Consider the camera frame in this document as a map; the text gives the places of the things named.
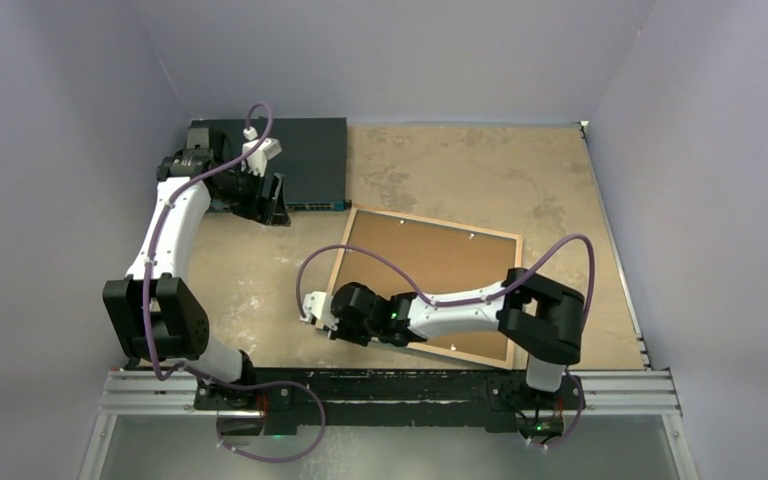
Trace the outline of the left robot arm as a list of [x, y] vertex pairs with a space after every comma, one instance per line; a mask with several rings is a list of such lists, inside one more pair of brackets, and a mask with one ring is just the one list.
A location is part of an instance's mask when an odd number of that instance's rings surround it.
[[191, 127], [183, 149], [165, 157], [156, 171], [155, 208], [138, 255], [119, 280], [109, 280], [102, 299], [127, 359], [151, 363], [156, 375], [170, 361], [202, 379], [219, 383], [232, 408], [257, 399], [258, 382], [249, 356], [218, 340], [208, 315], [186, 283], [197, 230], [213, 201], [263, 225], [287, 226], [284, 177], [266, 176], [282, 151], [270, 134], [243, 130], [234, 153], [229, 139], [212, 127]]

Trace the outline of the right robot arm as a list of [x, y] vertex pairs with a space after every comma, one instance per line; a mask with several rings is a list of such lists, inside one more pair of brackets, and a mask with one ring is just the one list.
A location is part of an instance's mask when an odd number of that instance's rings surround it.
[[497, 332], [528, 353], [521, 392], [529, 404], [544, 407], [559, 396], [567, 368], [581, 360], [592, 293], [533, 269], [511, 268], [503, 280], [474, 290], [384, 297], [350, 282], [306, 300], [309, 315], [331, 337], [361, 346], [373, 339], [405, 347], [448, 335]]

